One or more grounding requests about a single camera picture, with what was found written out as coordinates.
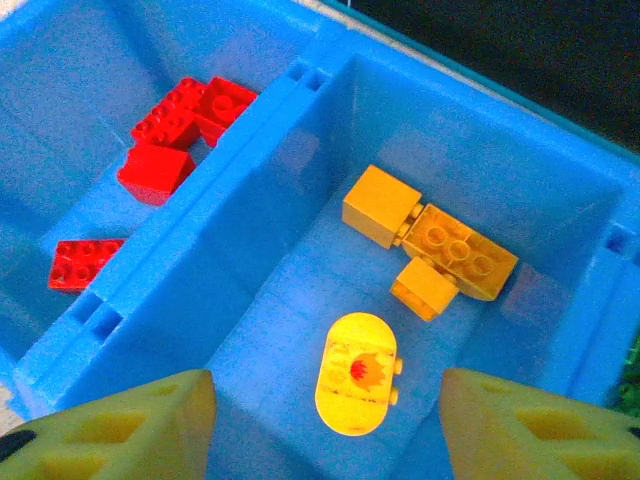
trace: red lego duplo brick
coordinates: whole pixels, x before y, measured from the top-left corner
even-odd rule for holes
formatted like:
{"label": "red lego duplo brick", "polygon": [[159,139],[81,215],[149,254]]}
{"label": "red lego duplo brick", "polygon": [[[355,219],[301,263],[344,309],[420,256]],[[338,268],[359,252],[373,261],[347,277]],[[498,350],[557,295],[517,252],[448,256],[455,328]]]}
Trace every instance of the red lego duplo brick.
{"label": "red lego duplo brick", "polygon": [[81,293],[120,249],[124,240],[68,240],[58,243],[49,288]]}
{"label": "red lego duplo brick", "polygon": [[203,83],[184,78],[131,131],[137,143],[187,150],[200,137],[193,110],[205,91]]}
{"label": "red lego duplo brick", "polygon": [[118,172],[118,181],[138,201],[161,206],[193,172],[187,152],[156,145],[136,145]]}
{"label": "red lego duplo brick", "polygon": [[215,147],[220,136],[257,96],[224,78],[211,80],[194,109],[196,123],[207,145]]}

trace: toy block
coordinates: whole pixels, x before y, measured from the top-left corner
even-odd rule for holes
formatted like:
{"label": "toy block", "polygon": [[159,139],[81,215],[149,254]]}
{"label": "toy block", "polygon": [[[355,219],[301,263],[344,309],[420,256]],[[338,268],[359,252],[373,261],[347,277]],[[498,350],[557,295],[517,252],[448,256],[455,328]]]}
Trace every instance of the toy block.
{"label": "toy block", "polygon": [[201,480],[215,412],[211,372],[179,373],[15,428],[0,478]]}
{"label": "toy block", "polygon": [[205,85],[184,78],[131,131],[137,143],[187,150],[200,137],[193,109],[205,91]]}
{"label": "toy block", "polygon": [[369,313],[351,313],[327,334],[316,408],[333,431],[347,436],[372,432],[383,422],[389,405],[398,402],[392,386],[402,372],[391,328]]}
{"label": "toy block", "polygon": [[220,136],[257,97],[251,90],[224,78],[211,80],[194,110],[207,145],[215,147]]}
{"label": "toy block", "polygon": [[458,279],[462,293],[485,301],[496,299],[518,263],[518,257],[431,204],[402,247],[411,257],[430,258]]}
{"label": "toy block", "polygon": [[440,419],[456,480],[638,480],[640,419],[453,368]]}
{"label": "toy block", "polygon": [[425,322],[444,312],[458,292],[453,276],[439,273],[432,261],[420,257],[411,259],[391,286],[391,293]]}
{"label": "toy block", "polygon": [[49,288],[81,293],[120,249],[124,240],[75,240],[59,242],[49,274]]}
{"label": "toy block", "polygon": [[141,144],[129,150],[127,163],[118,171],[118,181],[138,201],[161,206],[195,168],[187,152]]}
{"label": "toy block", "polygon": [[384,248],[400,245],[422,205],[417,190],[369,165],[342,203],[342,221]]}

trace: yellow lego duplo brick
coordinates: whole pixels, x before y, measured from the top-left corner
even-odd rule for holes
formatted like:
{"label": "yellow lego duplo brick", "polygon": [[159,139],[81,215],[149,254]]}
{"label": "yellow lego duplo brick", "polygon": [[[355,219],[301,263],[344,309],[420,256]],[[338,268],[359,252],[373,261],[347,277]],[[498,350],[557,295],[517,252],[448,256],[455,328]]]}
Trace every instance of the yellow lego duplo brick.
{"label": "yellow lego duplo brick", "polygon": [[384,248],[400,245],[423,206],[417,190],[369,165],[342,204],[342,221]]}
{"label": "yellow lego duplo brick", "polygon": [[329,329],[318,375],[315,402],[333,431],[366,435],[398,401],[393,375],[402,372],[391,328],[369,313],[351,313]]}
{"label": "yellow lego duplo brick", "polygon": [[411,256],[430,258],[458,279],[465,295],[495,300],[518,257],[438,207],[428,204],[402,240]]}
{"label": "yellow lego duplo brick", "polygon": [[497,377],[445,372],[456,480],[640,480],[640,419]]}
{"label": "yellow lego duplo brick", "polygon": [[425,322],[440,315],[459,291],[455,278],[433,267],[429,259],[414,257],[391,286],[391,293]]}
{"label": "yellow lego duplo brick", "polygon": [[19,426],[3,480],[201,480],[215,420],[211,372],[192,370]]}

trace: blue bin floor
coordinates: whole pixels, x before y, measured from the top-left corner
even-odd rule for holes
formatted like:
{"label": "blue bin floor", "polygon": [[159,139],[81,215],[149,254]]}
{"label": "blue bin floor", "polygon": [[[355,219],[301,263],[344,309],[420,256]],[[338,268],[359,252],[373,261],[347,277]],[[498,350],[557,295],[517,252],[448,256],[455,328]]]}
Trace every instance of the blue bin floor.
{"label": "blue bin floor", "polygon": [[[246,440],[252,430],[237,438],[233,430],[238,426],[224,420],[238,410],[281,442],[279,451],[289,451],[291,462],[304,458],[323,476],[388,476],[433,409],[442,372],[455,363],[482,316],[487,304],[460,295],[444,315],[426,324],[389,293],[409,257],[402,249],[379,247],[342,223],[342,199],[356,179],[347,178],[331,197],[208,365],[223,399],[211,453],[213,472],[242,476],[250,472],[237,469],[258,468],[249,460],[256,448]],[[394,380],[399,402],[384,423],[370,435],[349,438],[324,425],[314,391],[329,328],[355,311],[378,315],[391,326],[405,366]],[[263,460],[259,468],[275,469],[272,473],[282,468]]]}

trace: blue plastic bin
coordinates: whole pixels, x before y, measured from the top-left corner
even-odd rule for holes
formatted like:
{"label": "blue plastic bin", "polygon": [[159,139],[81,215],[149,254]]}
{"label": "blue plastic bin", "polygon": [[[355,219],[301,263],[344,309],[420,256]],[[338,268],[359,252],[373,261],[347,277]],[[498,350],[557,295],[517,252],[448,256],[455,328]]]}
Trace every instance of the blue plastic bin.
{"label": "blue plastic bin", "polygon": [[[0,381],[25,418],[206,365],[212,478],[451,478],[449,366],[606,402],[640,312],[638,167],[289,1],[31,0],[0,36]],[[261,94],[138,204],[128,132],[187,75]],[[371,163],[521,258],[495,302],[426,324],[388,293],[406,255],[340,220]],[[56,242],[95,237],[128,241],[75,301],[48,291]],[[313,401],[353,311],[405,359],[362,438]]]}

